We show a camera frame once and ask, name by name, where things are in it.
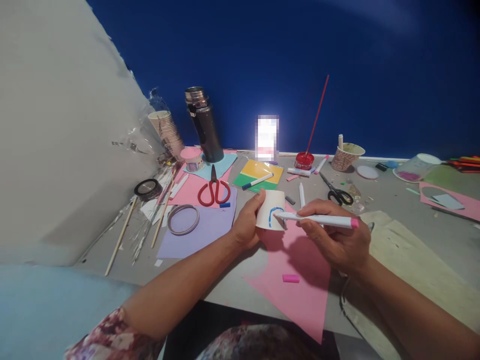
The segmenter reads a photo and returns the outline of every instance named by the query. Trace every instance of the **black thermos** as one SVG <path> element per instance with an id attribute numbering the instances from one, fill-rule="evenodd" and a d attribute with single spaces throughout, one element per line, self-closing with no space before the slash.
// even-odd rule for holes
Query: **black thermos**
<path id="1" fill-rule="evenodd" d="M 205 89 L 200 86 L 185 90 L 185 102 L 195 125 L 200 146 L 209 163 L 217 163 L 224 158 L 224 150 L 220 146 L 217 130 L 215 130 L 212 104 Z"/>

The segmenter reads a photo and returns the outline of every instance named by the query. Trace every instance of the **red scissors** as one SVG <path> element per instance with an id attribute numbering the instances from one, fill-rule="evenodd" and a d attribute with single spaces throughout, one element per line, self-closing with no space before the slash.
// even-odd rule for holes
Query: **red scissors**
<path id="1" fill-rule="evenodd" d="M 214 189 L 213 189 L 214 183 L 216 183 L 215 196 L 214 196 Z M 220 188 L 220 184 L 222 184 L 222 185 L 226 188 L 226 190 L 228 191 L 227 196 L 226 196 L 223 200 L 219 200 L 219 188 Z M 210 187 L 210 197 L 211 197 L 211 200 L 210 200 L 210 202 L 203 202 L 203 201 L 202 201 L 202 193 L 204 192 L 204 190 L 205 190 L 207 187 Z M 225 181 L 221 181 L 221 180 L 218 180 L 218 179 L 217 179 L 217 172 L 215 171 L 215 165 L 212 165 L 212 166 L 211 166 L 211 178 L 210 178 L 210 181 L 208 182 L 208 184 L 203 185 L 203 186 L 201 187 L 200 191 L 198 192 L 198 202 L 199 202 L 200 204 L 202 204 L 203 206 L 205 206 L 205 207 L 209 207 L 209 206 L 212 206 L 214 203 L 224 204 L 224 203 L 226 203 L 229 199 L 230 199 L 230 187 L 229 187 L 229 185 L 228 185 Z"/>

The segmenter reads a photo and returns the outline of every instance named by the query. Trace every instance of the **yellow paper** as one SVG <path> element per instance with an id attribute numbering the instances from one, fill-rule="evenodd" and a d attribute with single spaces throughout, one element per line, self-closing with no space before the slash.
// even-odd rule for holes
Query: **yellow paper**
<path id="1" fill-rule="evenodd" d="M 278 184 L 283 171 L 284 171 L 283 167 L 278 167 L 269 163 L 250 159 L 241 170 L 241 173 L 256 179 L 260 179 L 265 175 L 273 173 L 273 177 L 265 181 L 273 184 Z"/>

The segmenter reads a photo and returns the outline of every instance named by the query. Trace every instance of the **person's left hand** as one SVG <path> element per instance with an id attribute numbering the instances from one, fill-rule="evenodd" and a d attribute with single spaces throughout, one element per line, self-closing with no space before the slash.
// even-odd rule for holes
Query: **person's left hand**
<path id="1" fill-rule="evenodd" d="M 258 194 L 248 200 L 229 231 L 244 250 L 253 248 L 260 240 L 255 224 L 257 223 L 257 212 L 264 203 L 265 196 L 265 190 L 260 189 Z"/>

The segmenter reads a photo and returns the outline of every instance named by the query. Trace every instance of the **floral sleeve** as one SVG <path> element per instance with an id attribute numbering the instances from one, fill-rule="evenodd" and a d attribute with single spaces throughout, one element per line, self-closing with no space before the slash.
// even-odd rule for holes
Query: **floral sleeve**
<path id="1" fill-rule="evenodd" d="M 156 341 L 137 332 L 124 322 L 125 311 L 119 307 L 101 321 L 88 335 L 69 347 L 68 360 L 156 360 L 165 340 Z"/>

